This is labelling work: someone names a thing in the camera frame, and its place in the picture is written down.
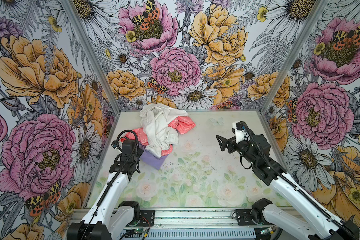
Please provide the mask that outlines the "white cloth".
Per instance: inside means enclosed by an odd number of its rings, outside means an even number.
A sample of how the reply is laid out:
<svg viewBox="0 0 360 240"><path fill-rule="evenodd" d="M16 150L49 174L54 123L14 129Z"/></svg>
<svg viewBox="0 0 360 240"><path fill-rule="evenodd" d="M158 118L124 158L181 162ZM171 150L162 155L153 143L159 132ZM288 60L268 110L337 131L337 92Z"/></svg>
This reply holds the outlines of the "white cloth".
<svg viewBox="0 0 360 240"><path fill-rule="evenodd" d="M140 124L148 138L148 152L156 158L160 158L162 151L168 150L171 145L177 145L179 143L179 134L169 124L177 117L187 116L186 111L163 104L144 106L140 111Z"/></svg>

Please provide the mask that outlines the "purple cloth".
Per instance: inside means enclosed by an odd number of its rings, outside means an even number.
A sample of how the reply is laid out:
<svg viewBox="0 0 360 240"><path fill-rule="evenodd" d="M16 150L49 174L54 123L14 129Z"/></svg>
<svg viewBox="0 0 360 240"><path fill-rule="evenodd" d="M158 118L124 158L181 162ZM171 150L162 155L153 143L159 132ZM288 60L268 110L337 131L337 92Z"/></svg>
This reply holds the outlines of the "purple cloth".
<svg viewBox="0 0 360 240"><path fill-rule="evenodd" d="M155 168L156 170L159 170L161 168L161 166L164 164L165 159L168 157L168 155L165 155L160 158L156 158L150 152L145 150L145 146L139 144L139 147L143 150L143 153L140 156L140 160L143 161L145 164Z"/></svg>

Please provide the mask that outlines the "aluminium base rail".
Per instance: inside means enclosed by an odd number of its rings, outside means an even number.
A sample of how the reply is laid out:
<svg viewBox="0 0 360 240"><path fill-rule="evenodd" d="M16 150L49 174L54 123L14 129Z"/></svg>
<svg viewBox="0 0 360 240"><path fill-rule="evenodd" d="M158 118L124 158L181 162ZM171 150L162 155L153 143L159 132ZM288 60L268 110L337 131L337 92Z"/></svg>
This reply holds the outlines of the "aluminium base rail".
<svg viewBox="0 0 360 240"><path fill-rule="evenodd" d="M79 223L89 210L74 214ZM124 237L122 240L277 240L281 228L273 224L256 225L251 210L244 209L140 209L155 211L154 224L145 239Z"/></svg>

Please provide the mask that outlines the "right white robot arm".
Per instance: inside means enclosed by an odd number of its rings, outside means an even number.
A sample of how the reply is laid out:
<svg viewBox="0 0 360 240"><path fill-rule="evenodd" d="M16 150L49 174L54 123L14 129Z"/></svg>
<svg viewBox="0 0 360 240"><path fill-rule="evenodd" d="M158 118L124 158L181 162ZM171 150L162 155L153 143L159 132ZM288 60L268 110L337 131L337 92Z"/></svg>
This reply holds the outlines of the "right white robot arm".
<svg viewBox="0 0 360 240"><path fill-rule="evenodd" d="M299 240L357 240L359 228L353 218L347 221L322 207L300 187L269 154L270 144L263 135L237 132L230 139L216 136L221 151L239 153L251 164L255 176L286 199L303 217L300 220L262 198L252 205L251 220L256 225L276 225Z"/></svg>

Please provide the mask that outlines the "pink patterned cloth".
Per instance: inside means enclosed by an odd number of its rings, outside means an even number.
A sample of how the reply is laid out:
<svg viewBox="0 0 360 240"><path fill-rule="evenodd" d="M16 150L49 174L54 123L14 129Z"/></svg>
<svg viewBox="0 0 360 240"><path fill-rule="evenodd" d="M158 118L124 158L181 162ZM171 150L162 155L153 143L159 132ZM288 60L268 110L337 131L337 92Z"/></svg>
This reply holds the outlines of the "pink patterned cloth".
<svg viewBox="0 0 360 240"><path fill-rule="evenodd" d="M155 158L161 158L173 151L173 145L179 144L179 135L186 134L192 130L196 124L192 121L190 117L177 117L168 124L170 130L165 130L165 135L163 137L164 147L149 147L149 139L144 128L134 129L138 137L138 142L145 147L145 150L148 151Z"/></svg>

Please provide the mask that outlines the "metal corner frame post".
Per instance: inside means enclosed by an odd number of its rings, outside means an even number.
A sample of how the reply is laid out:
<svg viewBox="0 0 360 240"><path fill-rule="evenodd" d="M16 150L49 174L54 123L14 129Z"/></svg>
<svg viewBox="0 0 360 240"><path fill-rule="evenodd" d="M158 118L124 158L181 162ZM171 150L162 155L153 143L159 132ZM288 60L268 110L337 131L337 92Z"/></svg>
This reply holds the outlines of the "metal corner frame post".
<svg viewBox="0 0 360 240"><path fill-rule="evenodd" d="M292 45L291 50L289 51L287 58L285 62L283 63L277 78L273 85L270 88L269 93L264 99L264 102L261 105L260 113L264 114L270 105L270 103L273 101L274 97L276 96L276 93L278 92L279 88L281 87L282 83L284 82L284 79L286 78L288 71L293 64L293 61L298 56L298 50L300 50L305 41L308 39L309 34L316 28L317 22L319 21L320 16L324 12L324 9L326 5L328 4L328 1L316 1L311 13L309 14L306 23L303 25L302 31L297 35L296 41Z"/></svg>

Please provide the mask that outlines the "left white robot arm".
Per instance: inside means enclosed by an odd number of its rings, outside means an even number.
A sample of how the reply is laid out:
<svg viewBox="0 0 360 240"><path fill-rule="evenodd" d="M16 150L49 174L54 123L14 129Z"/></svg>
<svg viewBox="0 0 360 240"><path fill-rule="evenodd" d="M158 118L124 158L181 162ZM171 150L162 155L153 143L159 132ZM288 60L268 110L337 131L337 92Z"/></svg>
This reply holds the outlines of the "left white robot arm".
<svg viewBox="0 0 360 240"><path fill-rule="evenodd" d="M121 152L110 167L106 185L94 206L79 223L72 223L67 240L121 240L140 235L145 239L154 224L155 211L141 213L138 202L118 200L132 175L139 172L143 150L137 140L124 140Z"/></svg>

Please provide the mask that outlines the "left metal corner post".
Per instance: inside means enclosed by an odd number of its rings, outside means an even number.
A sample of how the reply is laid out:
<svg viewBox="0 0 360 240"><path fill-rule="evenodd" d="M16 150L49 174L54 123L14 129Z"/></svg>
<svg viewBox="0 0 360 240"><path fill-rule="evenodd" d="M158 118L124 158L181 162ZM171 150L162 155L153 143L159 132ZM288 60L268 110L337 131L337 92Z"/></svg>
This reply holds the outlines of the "left metal corner post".
<svg viewBox="0 0 360 240"><path fill-rule="evenodd" d="M67 17L75 30L77 39L82 44L86 55L91 62L91 65L94 69L95 74L97 75L107 97L109 103L114 111L114 113L119 117L121 113L120 106L114 96L114 93L110 87L108 80L106 79L106 74L103 71L103 68L99 62L99 59L96 55L96 52L92 46L91 40L87 34L87 30L82 24L80 16L75 8L75 5L72 1L62 1L63 9L65 10Z"/></svg>

